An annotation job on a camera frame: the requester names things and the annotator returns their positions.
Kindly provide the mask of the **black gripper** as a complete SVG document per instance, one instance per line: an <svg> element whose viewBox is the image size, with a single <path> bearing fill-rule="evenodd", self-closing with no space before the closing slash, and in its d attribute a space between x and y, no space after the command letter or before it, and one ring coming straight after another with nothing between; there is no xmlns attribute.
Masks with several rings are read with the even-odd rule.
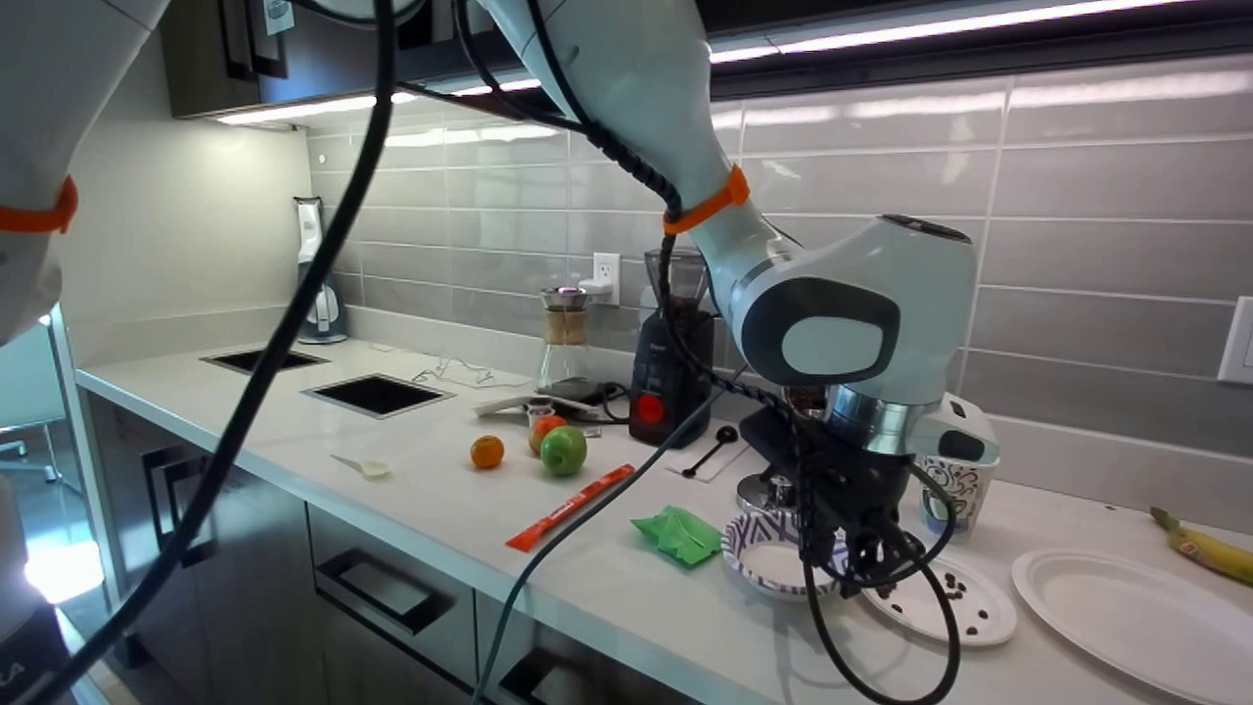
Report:
<svg viewBox="0 0 1253 705"><path fill-rule="evenodd" d="M836 427L760 407L742 435L767 465L794 482L798 555L807 569L900 564L899 500L910 462L873 453Z"/></svg>

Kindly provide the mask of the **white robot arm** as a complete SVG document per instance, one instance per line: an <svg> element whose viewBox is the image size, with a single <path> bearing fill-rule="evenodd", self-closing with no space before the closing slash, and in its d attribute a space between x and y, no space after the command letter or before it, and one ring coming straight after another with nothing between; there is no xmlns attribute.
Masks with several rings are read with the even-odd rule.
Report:
<svg viewBox="0 0 1253 705"><path fill-rule="evenodd" d="M172 0L0 0L0 342L58 296L53 240L78 211L71 155ZM886 217L793 245L752 204L711 116L704 29L690 0L482 0L558 108L666 198L712 275L742 358L819 384L836 432L873 453L931 453L939 393L970 315L970 240Z"/></svg>

